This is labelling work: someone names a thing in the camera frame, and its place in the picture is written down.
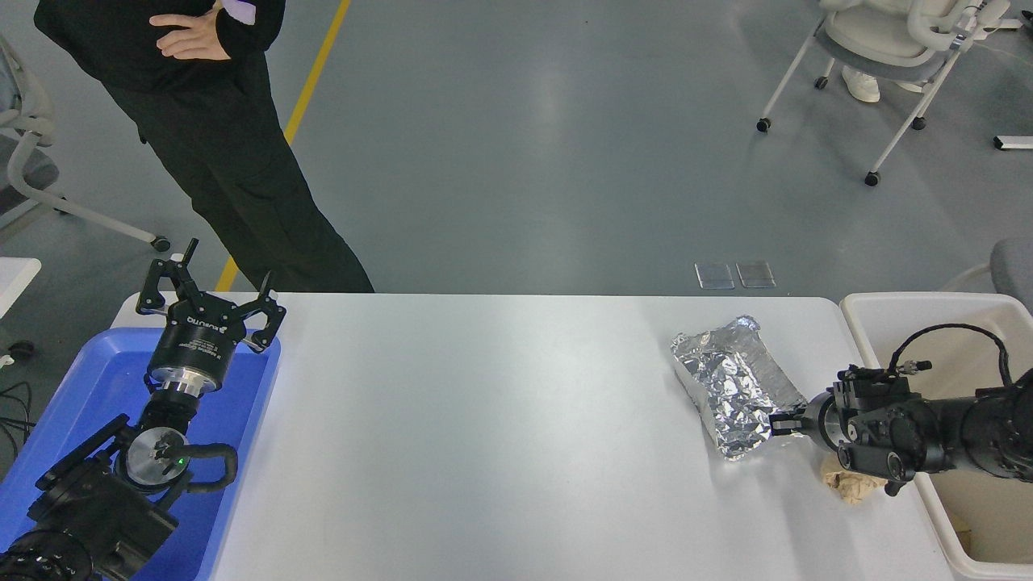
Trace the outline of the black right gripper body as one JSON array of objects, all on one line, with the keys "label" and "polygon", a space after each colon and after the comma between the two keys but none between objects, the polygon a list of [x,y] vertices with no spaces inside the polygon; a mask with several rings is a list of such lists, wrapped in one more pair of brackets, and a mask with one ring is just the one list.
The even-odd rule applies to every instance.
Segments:
[{"label": "black right gripper body", "polygon": [[805,405],[804,411],[804,434],[810,437],[816,445],[834,451],[836,442],[829,437],[827,429],[827,416],[829,409],[834,407],[834,396],[829,392],[822,392],[815,396]]}]

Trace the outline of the person's hand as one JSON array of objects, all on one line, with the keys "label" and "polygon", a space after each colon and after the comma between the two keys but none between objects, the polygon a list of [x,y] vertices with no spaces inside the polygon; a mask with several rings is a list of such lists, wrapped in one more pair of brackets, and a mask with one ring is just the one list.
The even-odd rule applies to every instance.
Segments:
[{"label": "person's hand", "polygon": [[151,16],[148,19],[151,26],[171,28],[157,41],[161,55],[180,61],[228,61],[230,56],[217,32],[217,18],[222,8],[222,2],[215,1],[204,16]]}]

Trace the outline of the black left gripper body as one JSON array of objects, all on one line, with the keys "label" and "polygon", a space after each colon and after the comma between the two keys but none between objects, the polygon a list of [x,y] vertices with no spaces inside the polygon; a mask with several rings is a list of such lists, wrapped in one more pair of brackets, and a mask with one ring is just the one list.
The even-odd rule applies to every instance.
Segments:
[{"label": "black left gripper body", "polygon": [[150,361],[151,378],[168,378],[188,369],[204,378],[225,378],[237,343],[245,333],[237,305],[204,294],[199,305],[181,299],[169,307],[151,308],[152,314],[166,318],[165,331]]}]

